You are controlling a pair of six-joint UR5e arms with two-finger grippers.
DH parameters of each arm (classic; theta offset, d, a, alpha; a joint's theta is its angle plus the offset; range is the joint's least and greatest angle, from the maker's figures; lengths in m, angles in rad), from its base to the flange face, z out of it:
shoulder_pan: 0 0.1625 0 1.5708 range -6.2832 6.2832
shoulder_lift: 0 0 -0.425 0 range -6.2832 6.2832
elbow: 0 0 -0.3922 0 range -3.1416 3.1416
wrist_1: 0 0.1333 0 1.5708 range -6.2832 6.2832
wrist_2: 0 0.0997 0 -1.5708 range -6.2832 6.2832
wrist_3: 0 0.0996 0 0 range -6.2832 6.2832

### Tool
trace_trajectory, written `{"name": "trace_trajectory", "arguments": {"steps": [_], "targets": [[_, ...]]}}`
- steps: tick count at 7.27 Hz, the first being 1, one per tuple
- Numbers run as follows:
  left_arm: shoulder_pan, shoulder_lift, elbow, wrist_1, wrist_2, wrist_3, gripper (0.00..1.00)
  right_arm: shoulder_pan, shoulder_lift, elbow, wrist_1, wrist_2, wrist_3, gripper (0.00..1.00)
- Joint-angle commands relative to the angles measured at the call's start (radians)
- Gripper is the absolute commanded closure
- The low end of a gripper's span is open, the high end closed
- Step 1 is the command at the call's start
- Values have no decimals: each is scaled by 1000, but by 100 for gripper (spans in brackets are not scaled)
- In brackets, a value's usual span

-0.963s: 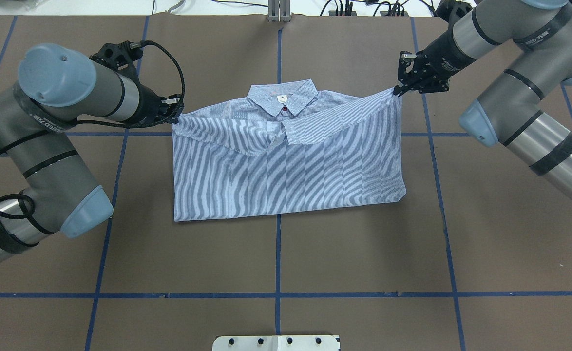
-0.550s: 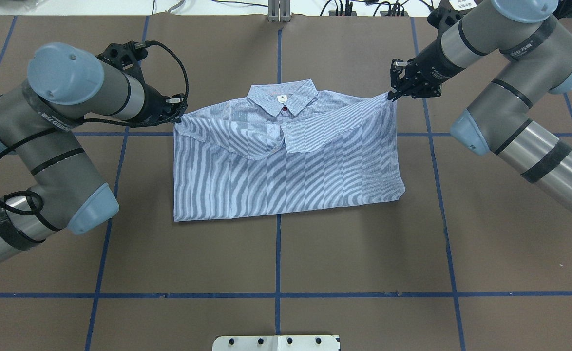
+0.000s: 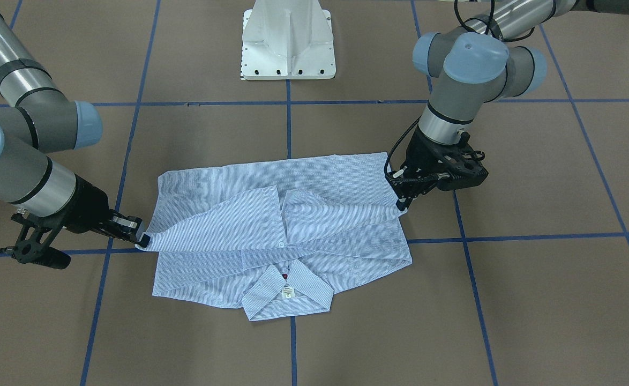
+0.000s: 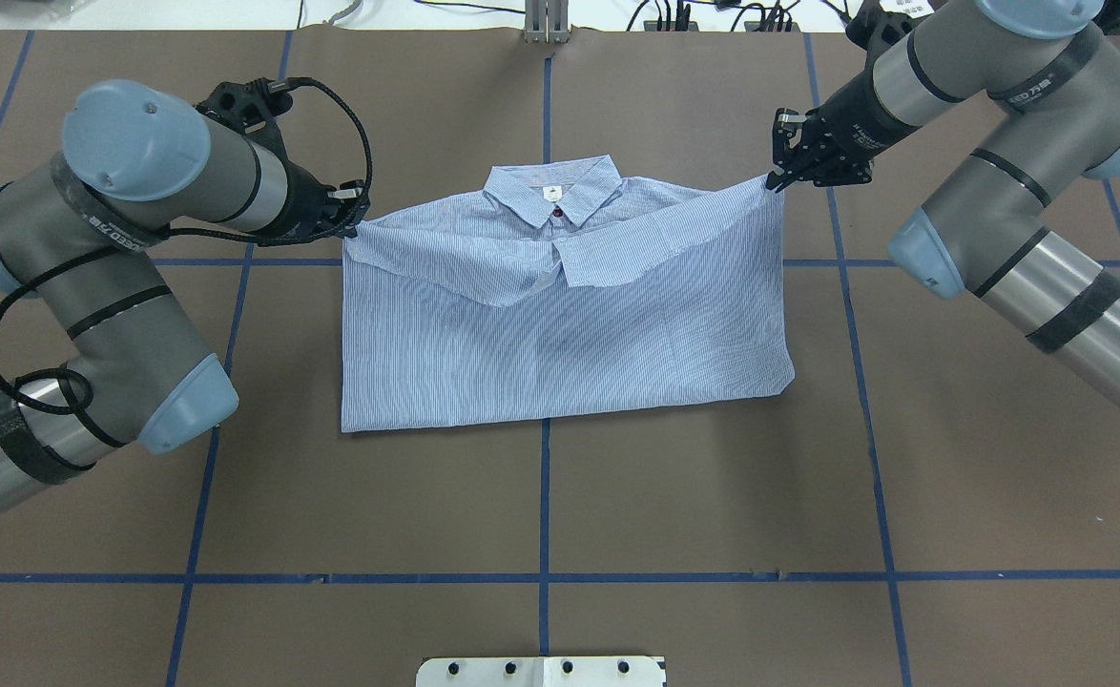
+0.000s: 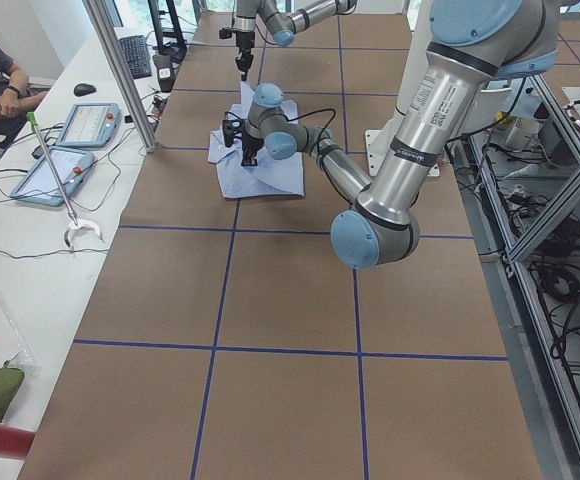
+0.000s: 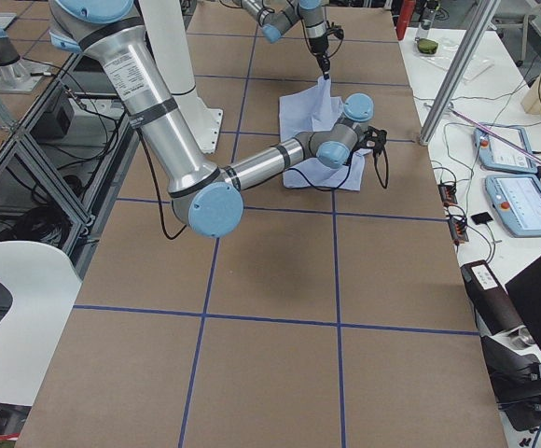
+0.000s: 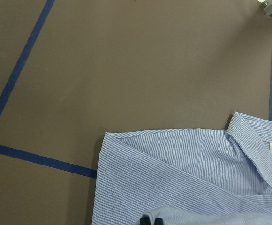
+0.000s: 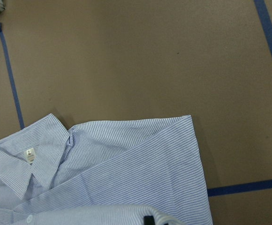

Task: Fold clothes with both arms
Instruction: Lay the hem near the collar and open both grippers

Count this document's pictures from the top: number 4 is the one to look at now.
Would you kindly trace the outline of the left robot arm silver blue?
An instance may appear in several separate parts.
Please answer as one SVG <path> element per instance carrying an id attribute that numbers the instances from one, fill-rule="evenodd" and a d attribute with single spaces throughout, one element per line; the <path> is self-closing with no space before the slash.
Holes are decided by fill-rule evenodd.
<path id="1" fill-rule="evenodd" d="M 181 447 L 236 412 L 220 356 L 149 251 L 174 238 L 351 238 L 373 173 L 324 184 L 278 118 L 306 75 L 220 83 L 198 104 L 128 78 L 80 93 L 60 149 L 0 187 L 0 513 L 116 448 Z"/>

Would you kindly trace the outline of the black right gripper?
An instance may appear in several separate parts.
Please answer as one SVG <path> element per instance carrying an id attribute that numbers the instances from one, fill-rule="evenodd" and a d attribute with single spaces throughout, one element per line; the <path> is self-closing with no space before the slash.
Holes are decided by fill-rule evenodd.
<path id="1" fill-rule="evenodd" d="M 773 163 L 788 163 L 808 114 L 780 108 L 771 126 Z M 857 75 L 812 112 L 813 130 L 804 138 L 808 169 L 777 169 L 765 179 L 766 191 L 780 193 L 792 184 L 847 186 L 872 182 L 872 160 L 895 143 L 895 117 L 883 105 L 870 75 Z"/>

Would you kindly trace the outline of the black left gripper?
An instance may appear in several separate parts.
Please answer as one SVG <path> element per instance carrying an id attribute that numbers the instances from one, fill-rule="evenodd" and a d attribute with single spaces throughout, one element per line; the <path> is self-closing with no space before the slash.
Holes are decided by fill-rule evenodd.
<path id="1" fill-rule="evenodd" d="M 286 165 L 288 196 L 280 213 L 280 243 L 310 243 L 324 238 L 355 238 L 364 214 L 349 214 L 349 204 L 368 204 L 365 182 L 323 184 L 295 163 Z"/>

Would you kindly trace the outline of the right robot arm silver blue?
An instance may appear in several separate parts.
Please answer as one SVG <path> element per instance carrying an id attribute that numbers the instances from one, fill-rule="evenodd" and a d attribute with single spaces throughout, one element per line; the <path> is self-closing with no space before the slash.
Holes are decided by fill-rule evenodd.
<path id="1" fill-rule="evenodd" d="M 769 191 L 864 184 L 875 157 L 983 93 L 1005 120 L 915 210 L 892 261 L 941 299 L 973 293 L 1120 407 L 1120 278 L 1040 215 L 1076 178 L 1120 175 L 1120 52 L 1101 1 L 948 1 L 849 31 L 860 74 L 780 109 Z"/>

